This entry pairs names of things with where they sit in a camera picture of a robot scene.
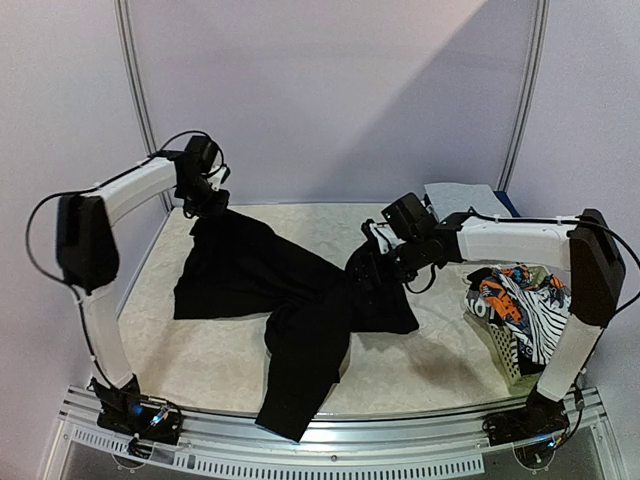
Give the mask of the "aluminium front rail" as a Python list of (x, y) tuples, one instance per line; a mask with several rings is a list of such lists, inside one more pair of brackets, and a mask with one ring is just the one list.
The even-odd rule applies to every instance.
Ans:
[(584, 408), (565, 404), (567, 444), (533, 457), (522, 444), (491, 443), (487, 415), (520, 399), (406, 415), (323, 414), (299, 443), (258, 428), (241, 413), (188, 409), (177, 445), (139, 459), (128, 438), (97, 424), (98, 400), (72, 387), (59, 411), (46, 479), (624, 479), (627, 471), (595, 389)]

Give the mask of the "left aluminium corner post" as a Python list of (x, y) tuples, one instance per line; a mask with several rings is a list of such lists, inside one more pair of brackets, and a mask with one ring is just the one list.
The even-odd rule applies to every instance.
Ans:
[(134, 38), (130, 2), (127, 0), (114, 0), (113, 3), (122, 58), (134, 113), (145, 153), (151, 154), (156, 151), (157, 141), (144, 91)]

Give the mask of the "white perforated laundry basket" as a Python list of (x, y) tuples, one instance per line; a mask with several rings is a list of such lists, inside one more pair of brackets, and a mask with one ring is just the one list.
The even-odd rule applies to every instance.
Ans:
[(544, 366), (530, 360), (529, 355), (524, 351), (524, 345), (482, 296), (481, 281), (490, 277), (492, 277), (490, 267), (481, 267), (467, 275), (465, 283), (468, 285), (468, 290), (465, 296), (465, 307), (488, 333), (489, 339), (486, 343), (496, 354), (499, 371), (505, 379), (509, 393), (513, 396), (522, 396), (538, 380)]

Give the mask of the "right aluminium corner post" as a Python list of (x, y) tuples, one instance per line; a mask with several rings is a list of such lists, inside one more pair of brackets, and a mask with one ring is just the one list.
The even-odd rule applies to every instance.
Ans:
[(499, 191), (507, 191), (509, 188), (522, 142), (524, 140), (528, 117), (535, 94), (536, 82), (540, 71), (541, 57), (549, 16), (549, 4), (550, 2), (548, 0), (538, 0), (535, 2), (535, 10), (531, 25), (516, 118), (508, 145), (507, 155), (497, 182), (497, 189)]

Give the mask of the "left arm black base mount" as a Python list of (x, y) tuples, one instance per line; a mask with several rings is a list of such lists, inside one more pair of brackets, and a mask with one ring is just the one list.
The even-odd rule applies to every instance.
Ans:
[(90, 385), (100, 402), (100, 428), (139, 440), (178, 444), (184, 423), (178, 405), (143, 395), (136, 377), (120, 389), (104, 386), (95, 378)]

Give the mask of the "folded blue garment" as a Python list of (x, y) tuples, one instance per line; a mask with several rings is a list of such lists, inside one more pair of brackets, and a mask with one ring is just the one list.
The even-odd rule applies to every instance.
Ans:
[(495, 197), (498, 201), (508, 210), (509, 216), (512, 218), (519, 218), (520, 214), (514, 204), (511, 202), (506, 191), (494, 191)]

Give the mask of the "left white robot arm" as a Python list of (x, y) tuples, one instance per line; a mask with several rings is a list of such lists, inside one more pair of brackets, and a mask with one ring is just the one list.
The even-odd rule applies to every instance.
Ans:
[(116, 224), (153, 197), (171, 190), (190, 216), (221, 213), (230, 175), (219, 144), (202, 131), (185, 132), (180, 150), (163, 147), (132, 168), (58, 203), (55, 254), (64, 283), (79, 296), (81, 325), (99, 382), (115, 389), (134, 373), (118, 326), (113, 293), (120, 254)]

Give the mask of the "black white striped garment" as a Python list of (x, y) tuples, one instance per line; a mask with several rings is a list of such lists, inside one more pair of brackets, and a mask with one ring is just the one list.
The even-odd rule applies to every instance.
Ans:
[(545, 278), (538, 289), (523, 289), (514, 280), (500, 275), (510, 301), (501, 319), (524, 347), (525, 356), (534, 364), (546, 366), (565, 329), (570, 290), (555, 276)]

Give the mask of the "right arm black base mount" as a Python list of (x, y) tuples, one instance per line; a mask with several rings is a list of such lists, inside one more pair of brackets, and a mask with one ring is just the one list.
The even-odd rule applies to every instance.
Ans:
[(523, 407), (486, 415), (482, 429), (492, 446), (549, 438), (547, 448), (558, 449), (575, 435), (582, 420), (583, 393), (575, 388), (572, 394), (578, 412), (574, 426), (570, 424), (563, 400), (550, 400), (534, 388)]

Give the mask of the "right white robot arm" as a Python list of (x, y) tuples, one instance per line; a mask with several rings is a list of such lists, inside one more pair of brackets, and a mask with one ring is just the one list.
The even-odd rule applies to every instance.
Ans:
[(623, 242), (601, 212), (526, 218), (474, 208), (438, 218), (428, 198), (409, 193), (363, 230), (397, 283), (448, 264), (474, 264), (478, 295), (511, 330), (529, 362), (543, 370), (517, 415), (517, 427), (537, 436), (583, 371), (604, 330), (624, 310)]

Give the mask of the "aluminium corner post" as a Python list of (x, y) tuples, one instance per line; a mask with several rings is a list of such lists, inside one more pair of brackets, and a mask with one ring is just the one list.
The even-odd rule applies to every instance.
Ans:
[(536, 82), (540, 71), (541, 57), (549, 16), (549, 4), (550, 2), (548, 0), (538, 0), (535, 2), (535, 10), (531, 25), (516, 118), (508, 145), (507, 155), (497, 182), (497, 189), (499, 191), (507, 191), (509, 188), (522, 142), (524, 140), (528, 117), (535, 94)]
[(157, 141), (144, 91), (134, 38), (130, 2), (127, 0), (114, 0), (113, 3), (122, 58), (134, 113), (145, 153), (151, 154), (156, 151)]

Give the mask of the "grey tank top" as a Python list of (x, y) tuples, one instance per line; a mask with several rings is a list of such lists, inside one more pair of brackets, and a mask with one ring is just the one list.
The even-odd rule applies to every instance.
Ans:
[(424, 190), (439, 220), (470, 207), (485, 216), (511, 217), (489, 185), (439, 182), (425, 184)]

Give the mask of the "colourful graphic print garment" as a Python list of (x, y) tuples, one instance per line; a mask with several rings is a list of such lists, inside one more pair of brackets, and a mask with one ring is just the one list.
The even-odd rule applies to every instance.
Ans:
[(526, 266), (518, 264), (505, 268), (490, 268), (492, 268), (492, 277), (481, 281), (480, 292), (499, 315), (506, 312), (506, 307), (510, 303), (506, 299), (506, 291), (500, 282), (500, 275), (511, 278), (523, 289), (538, 289), (546, 283), (545, 278), (547, 276), (555, 275), (542, 265)]

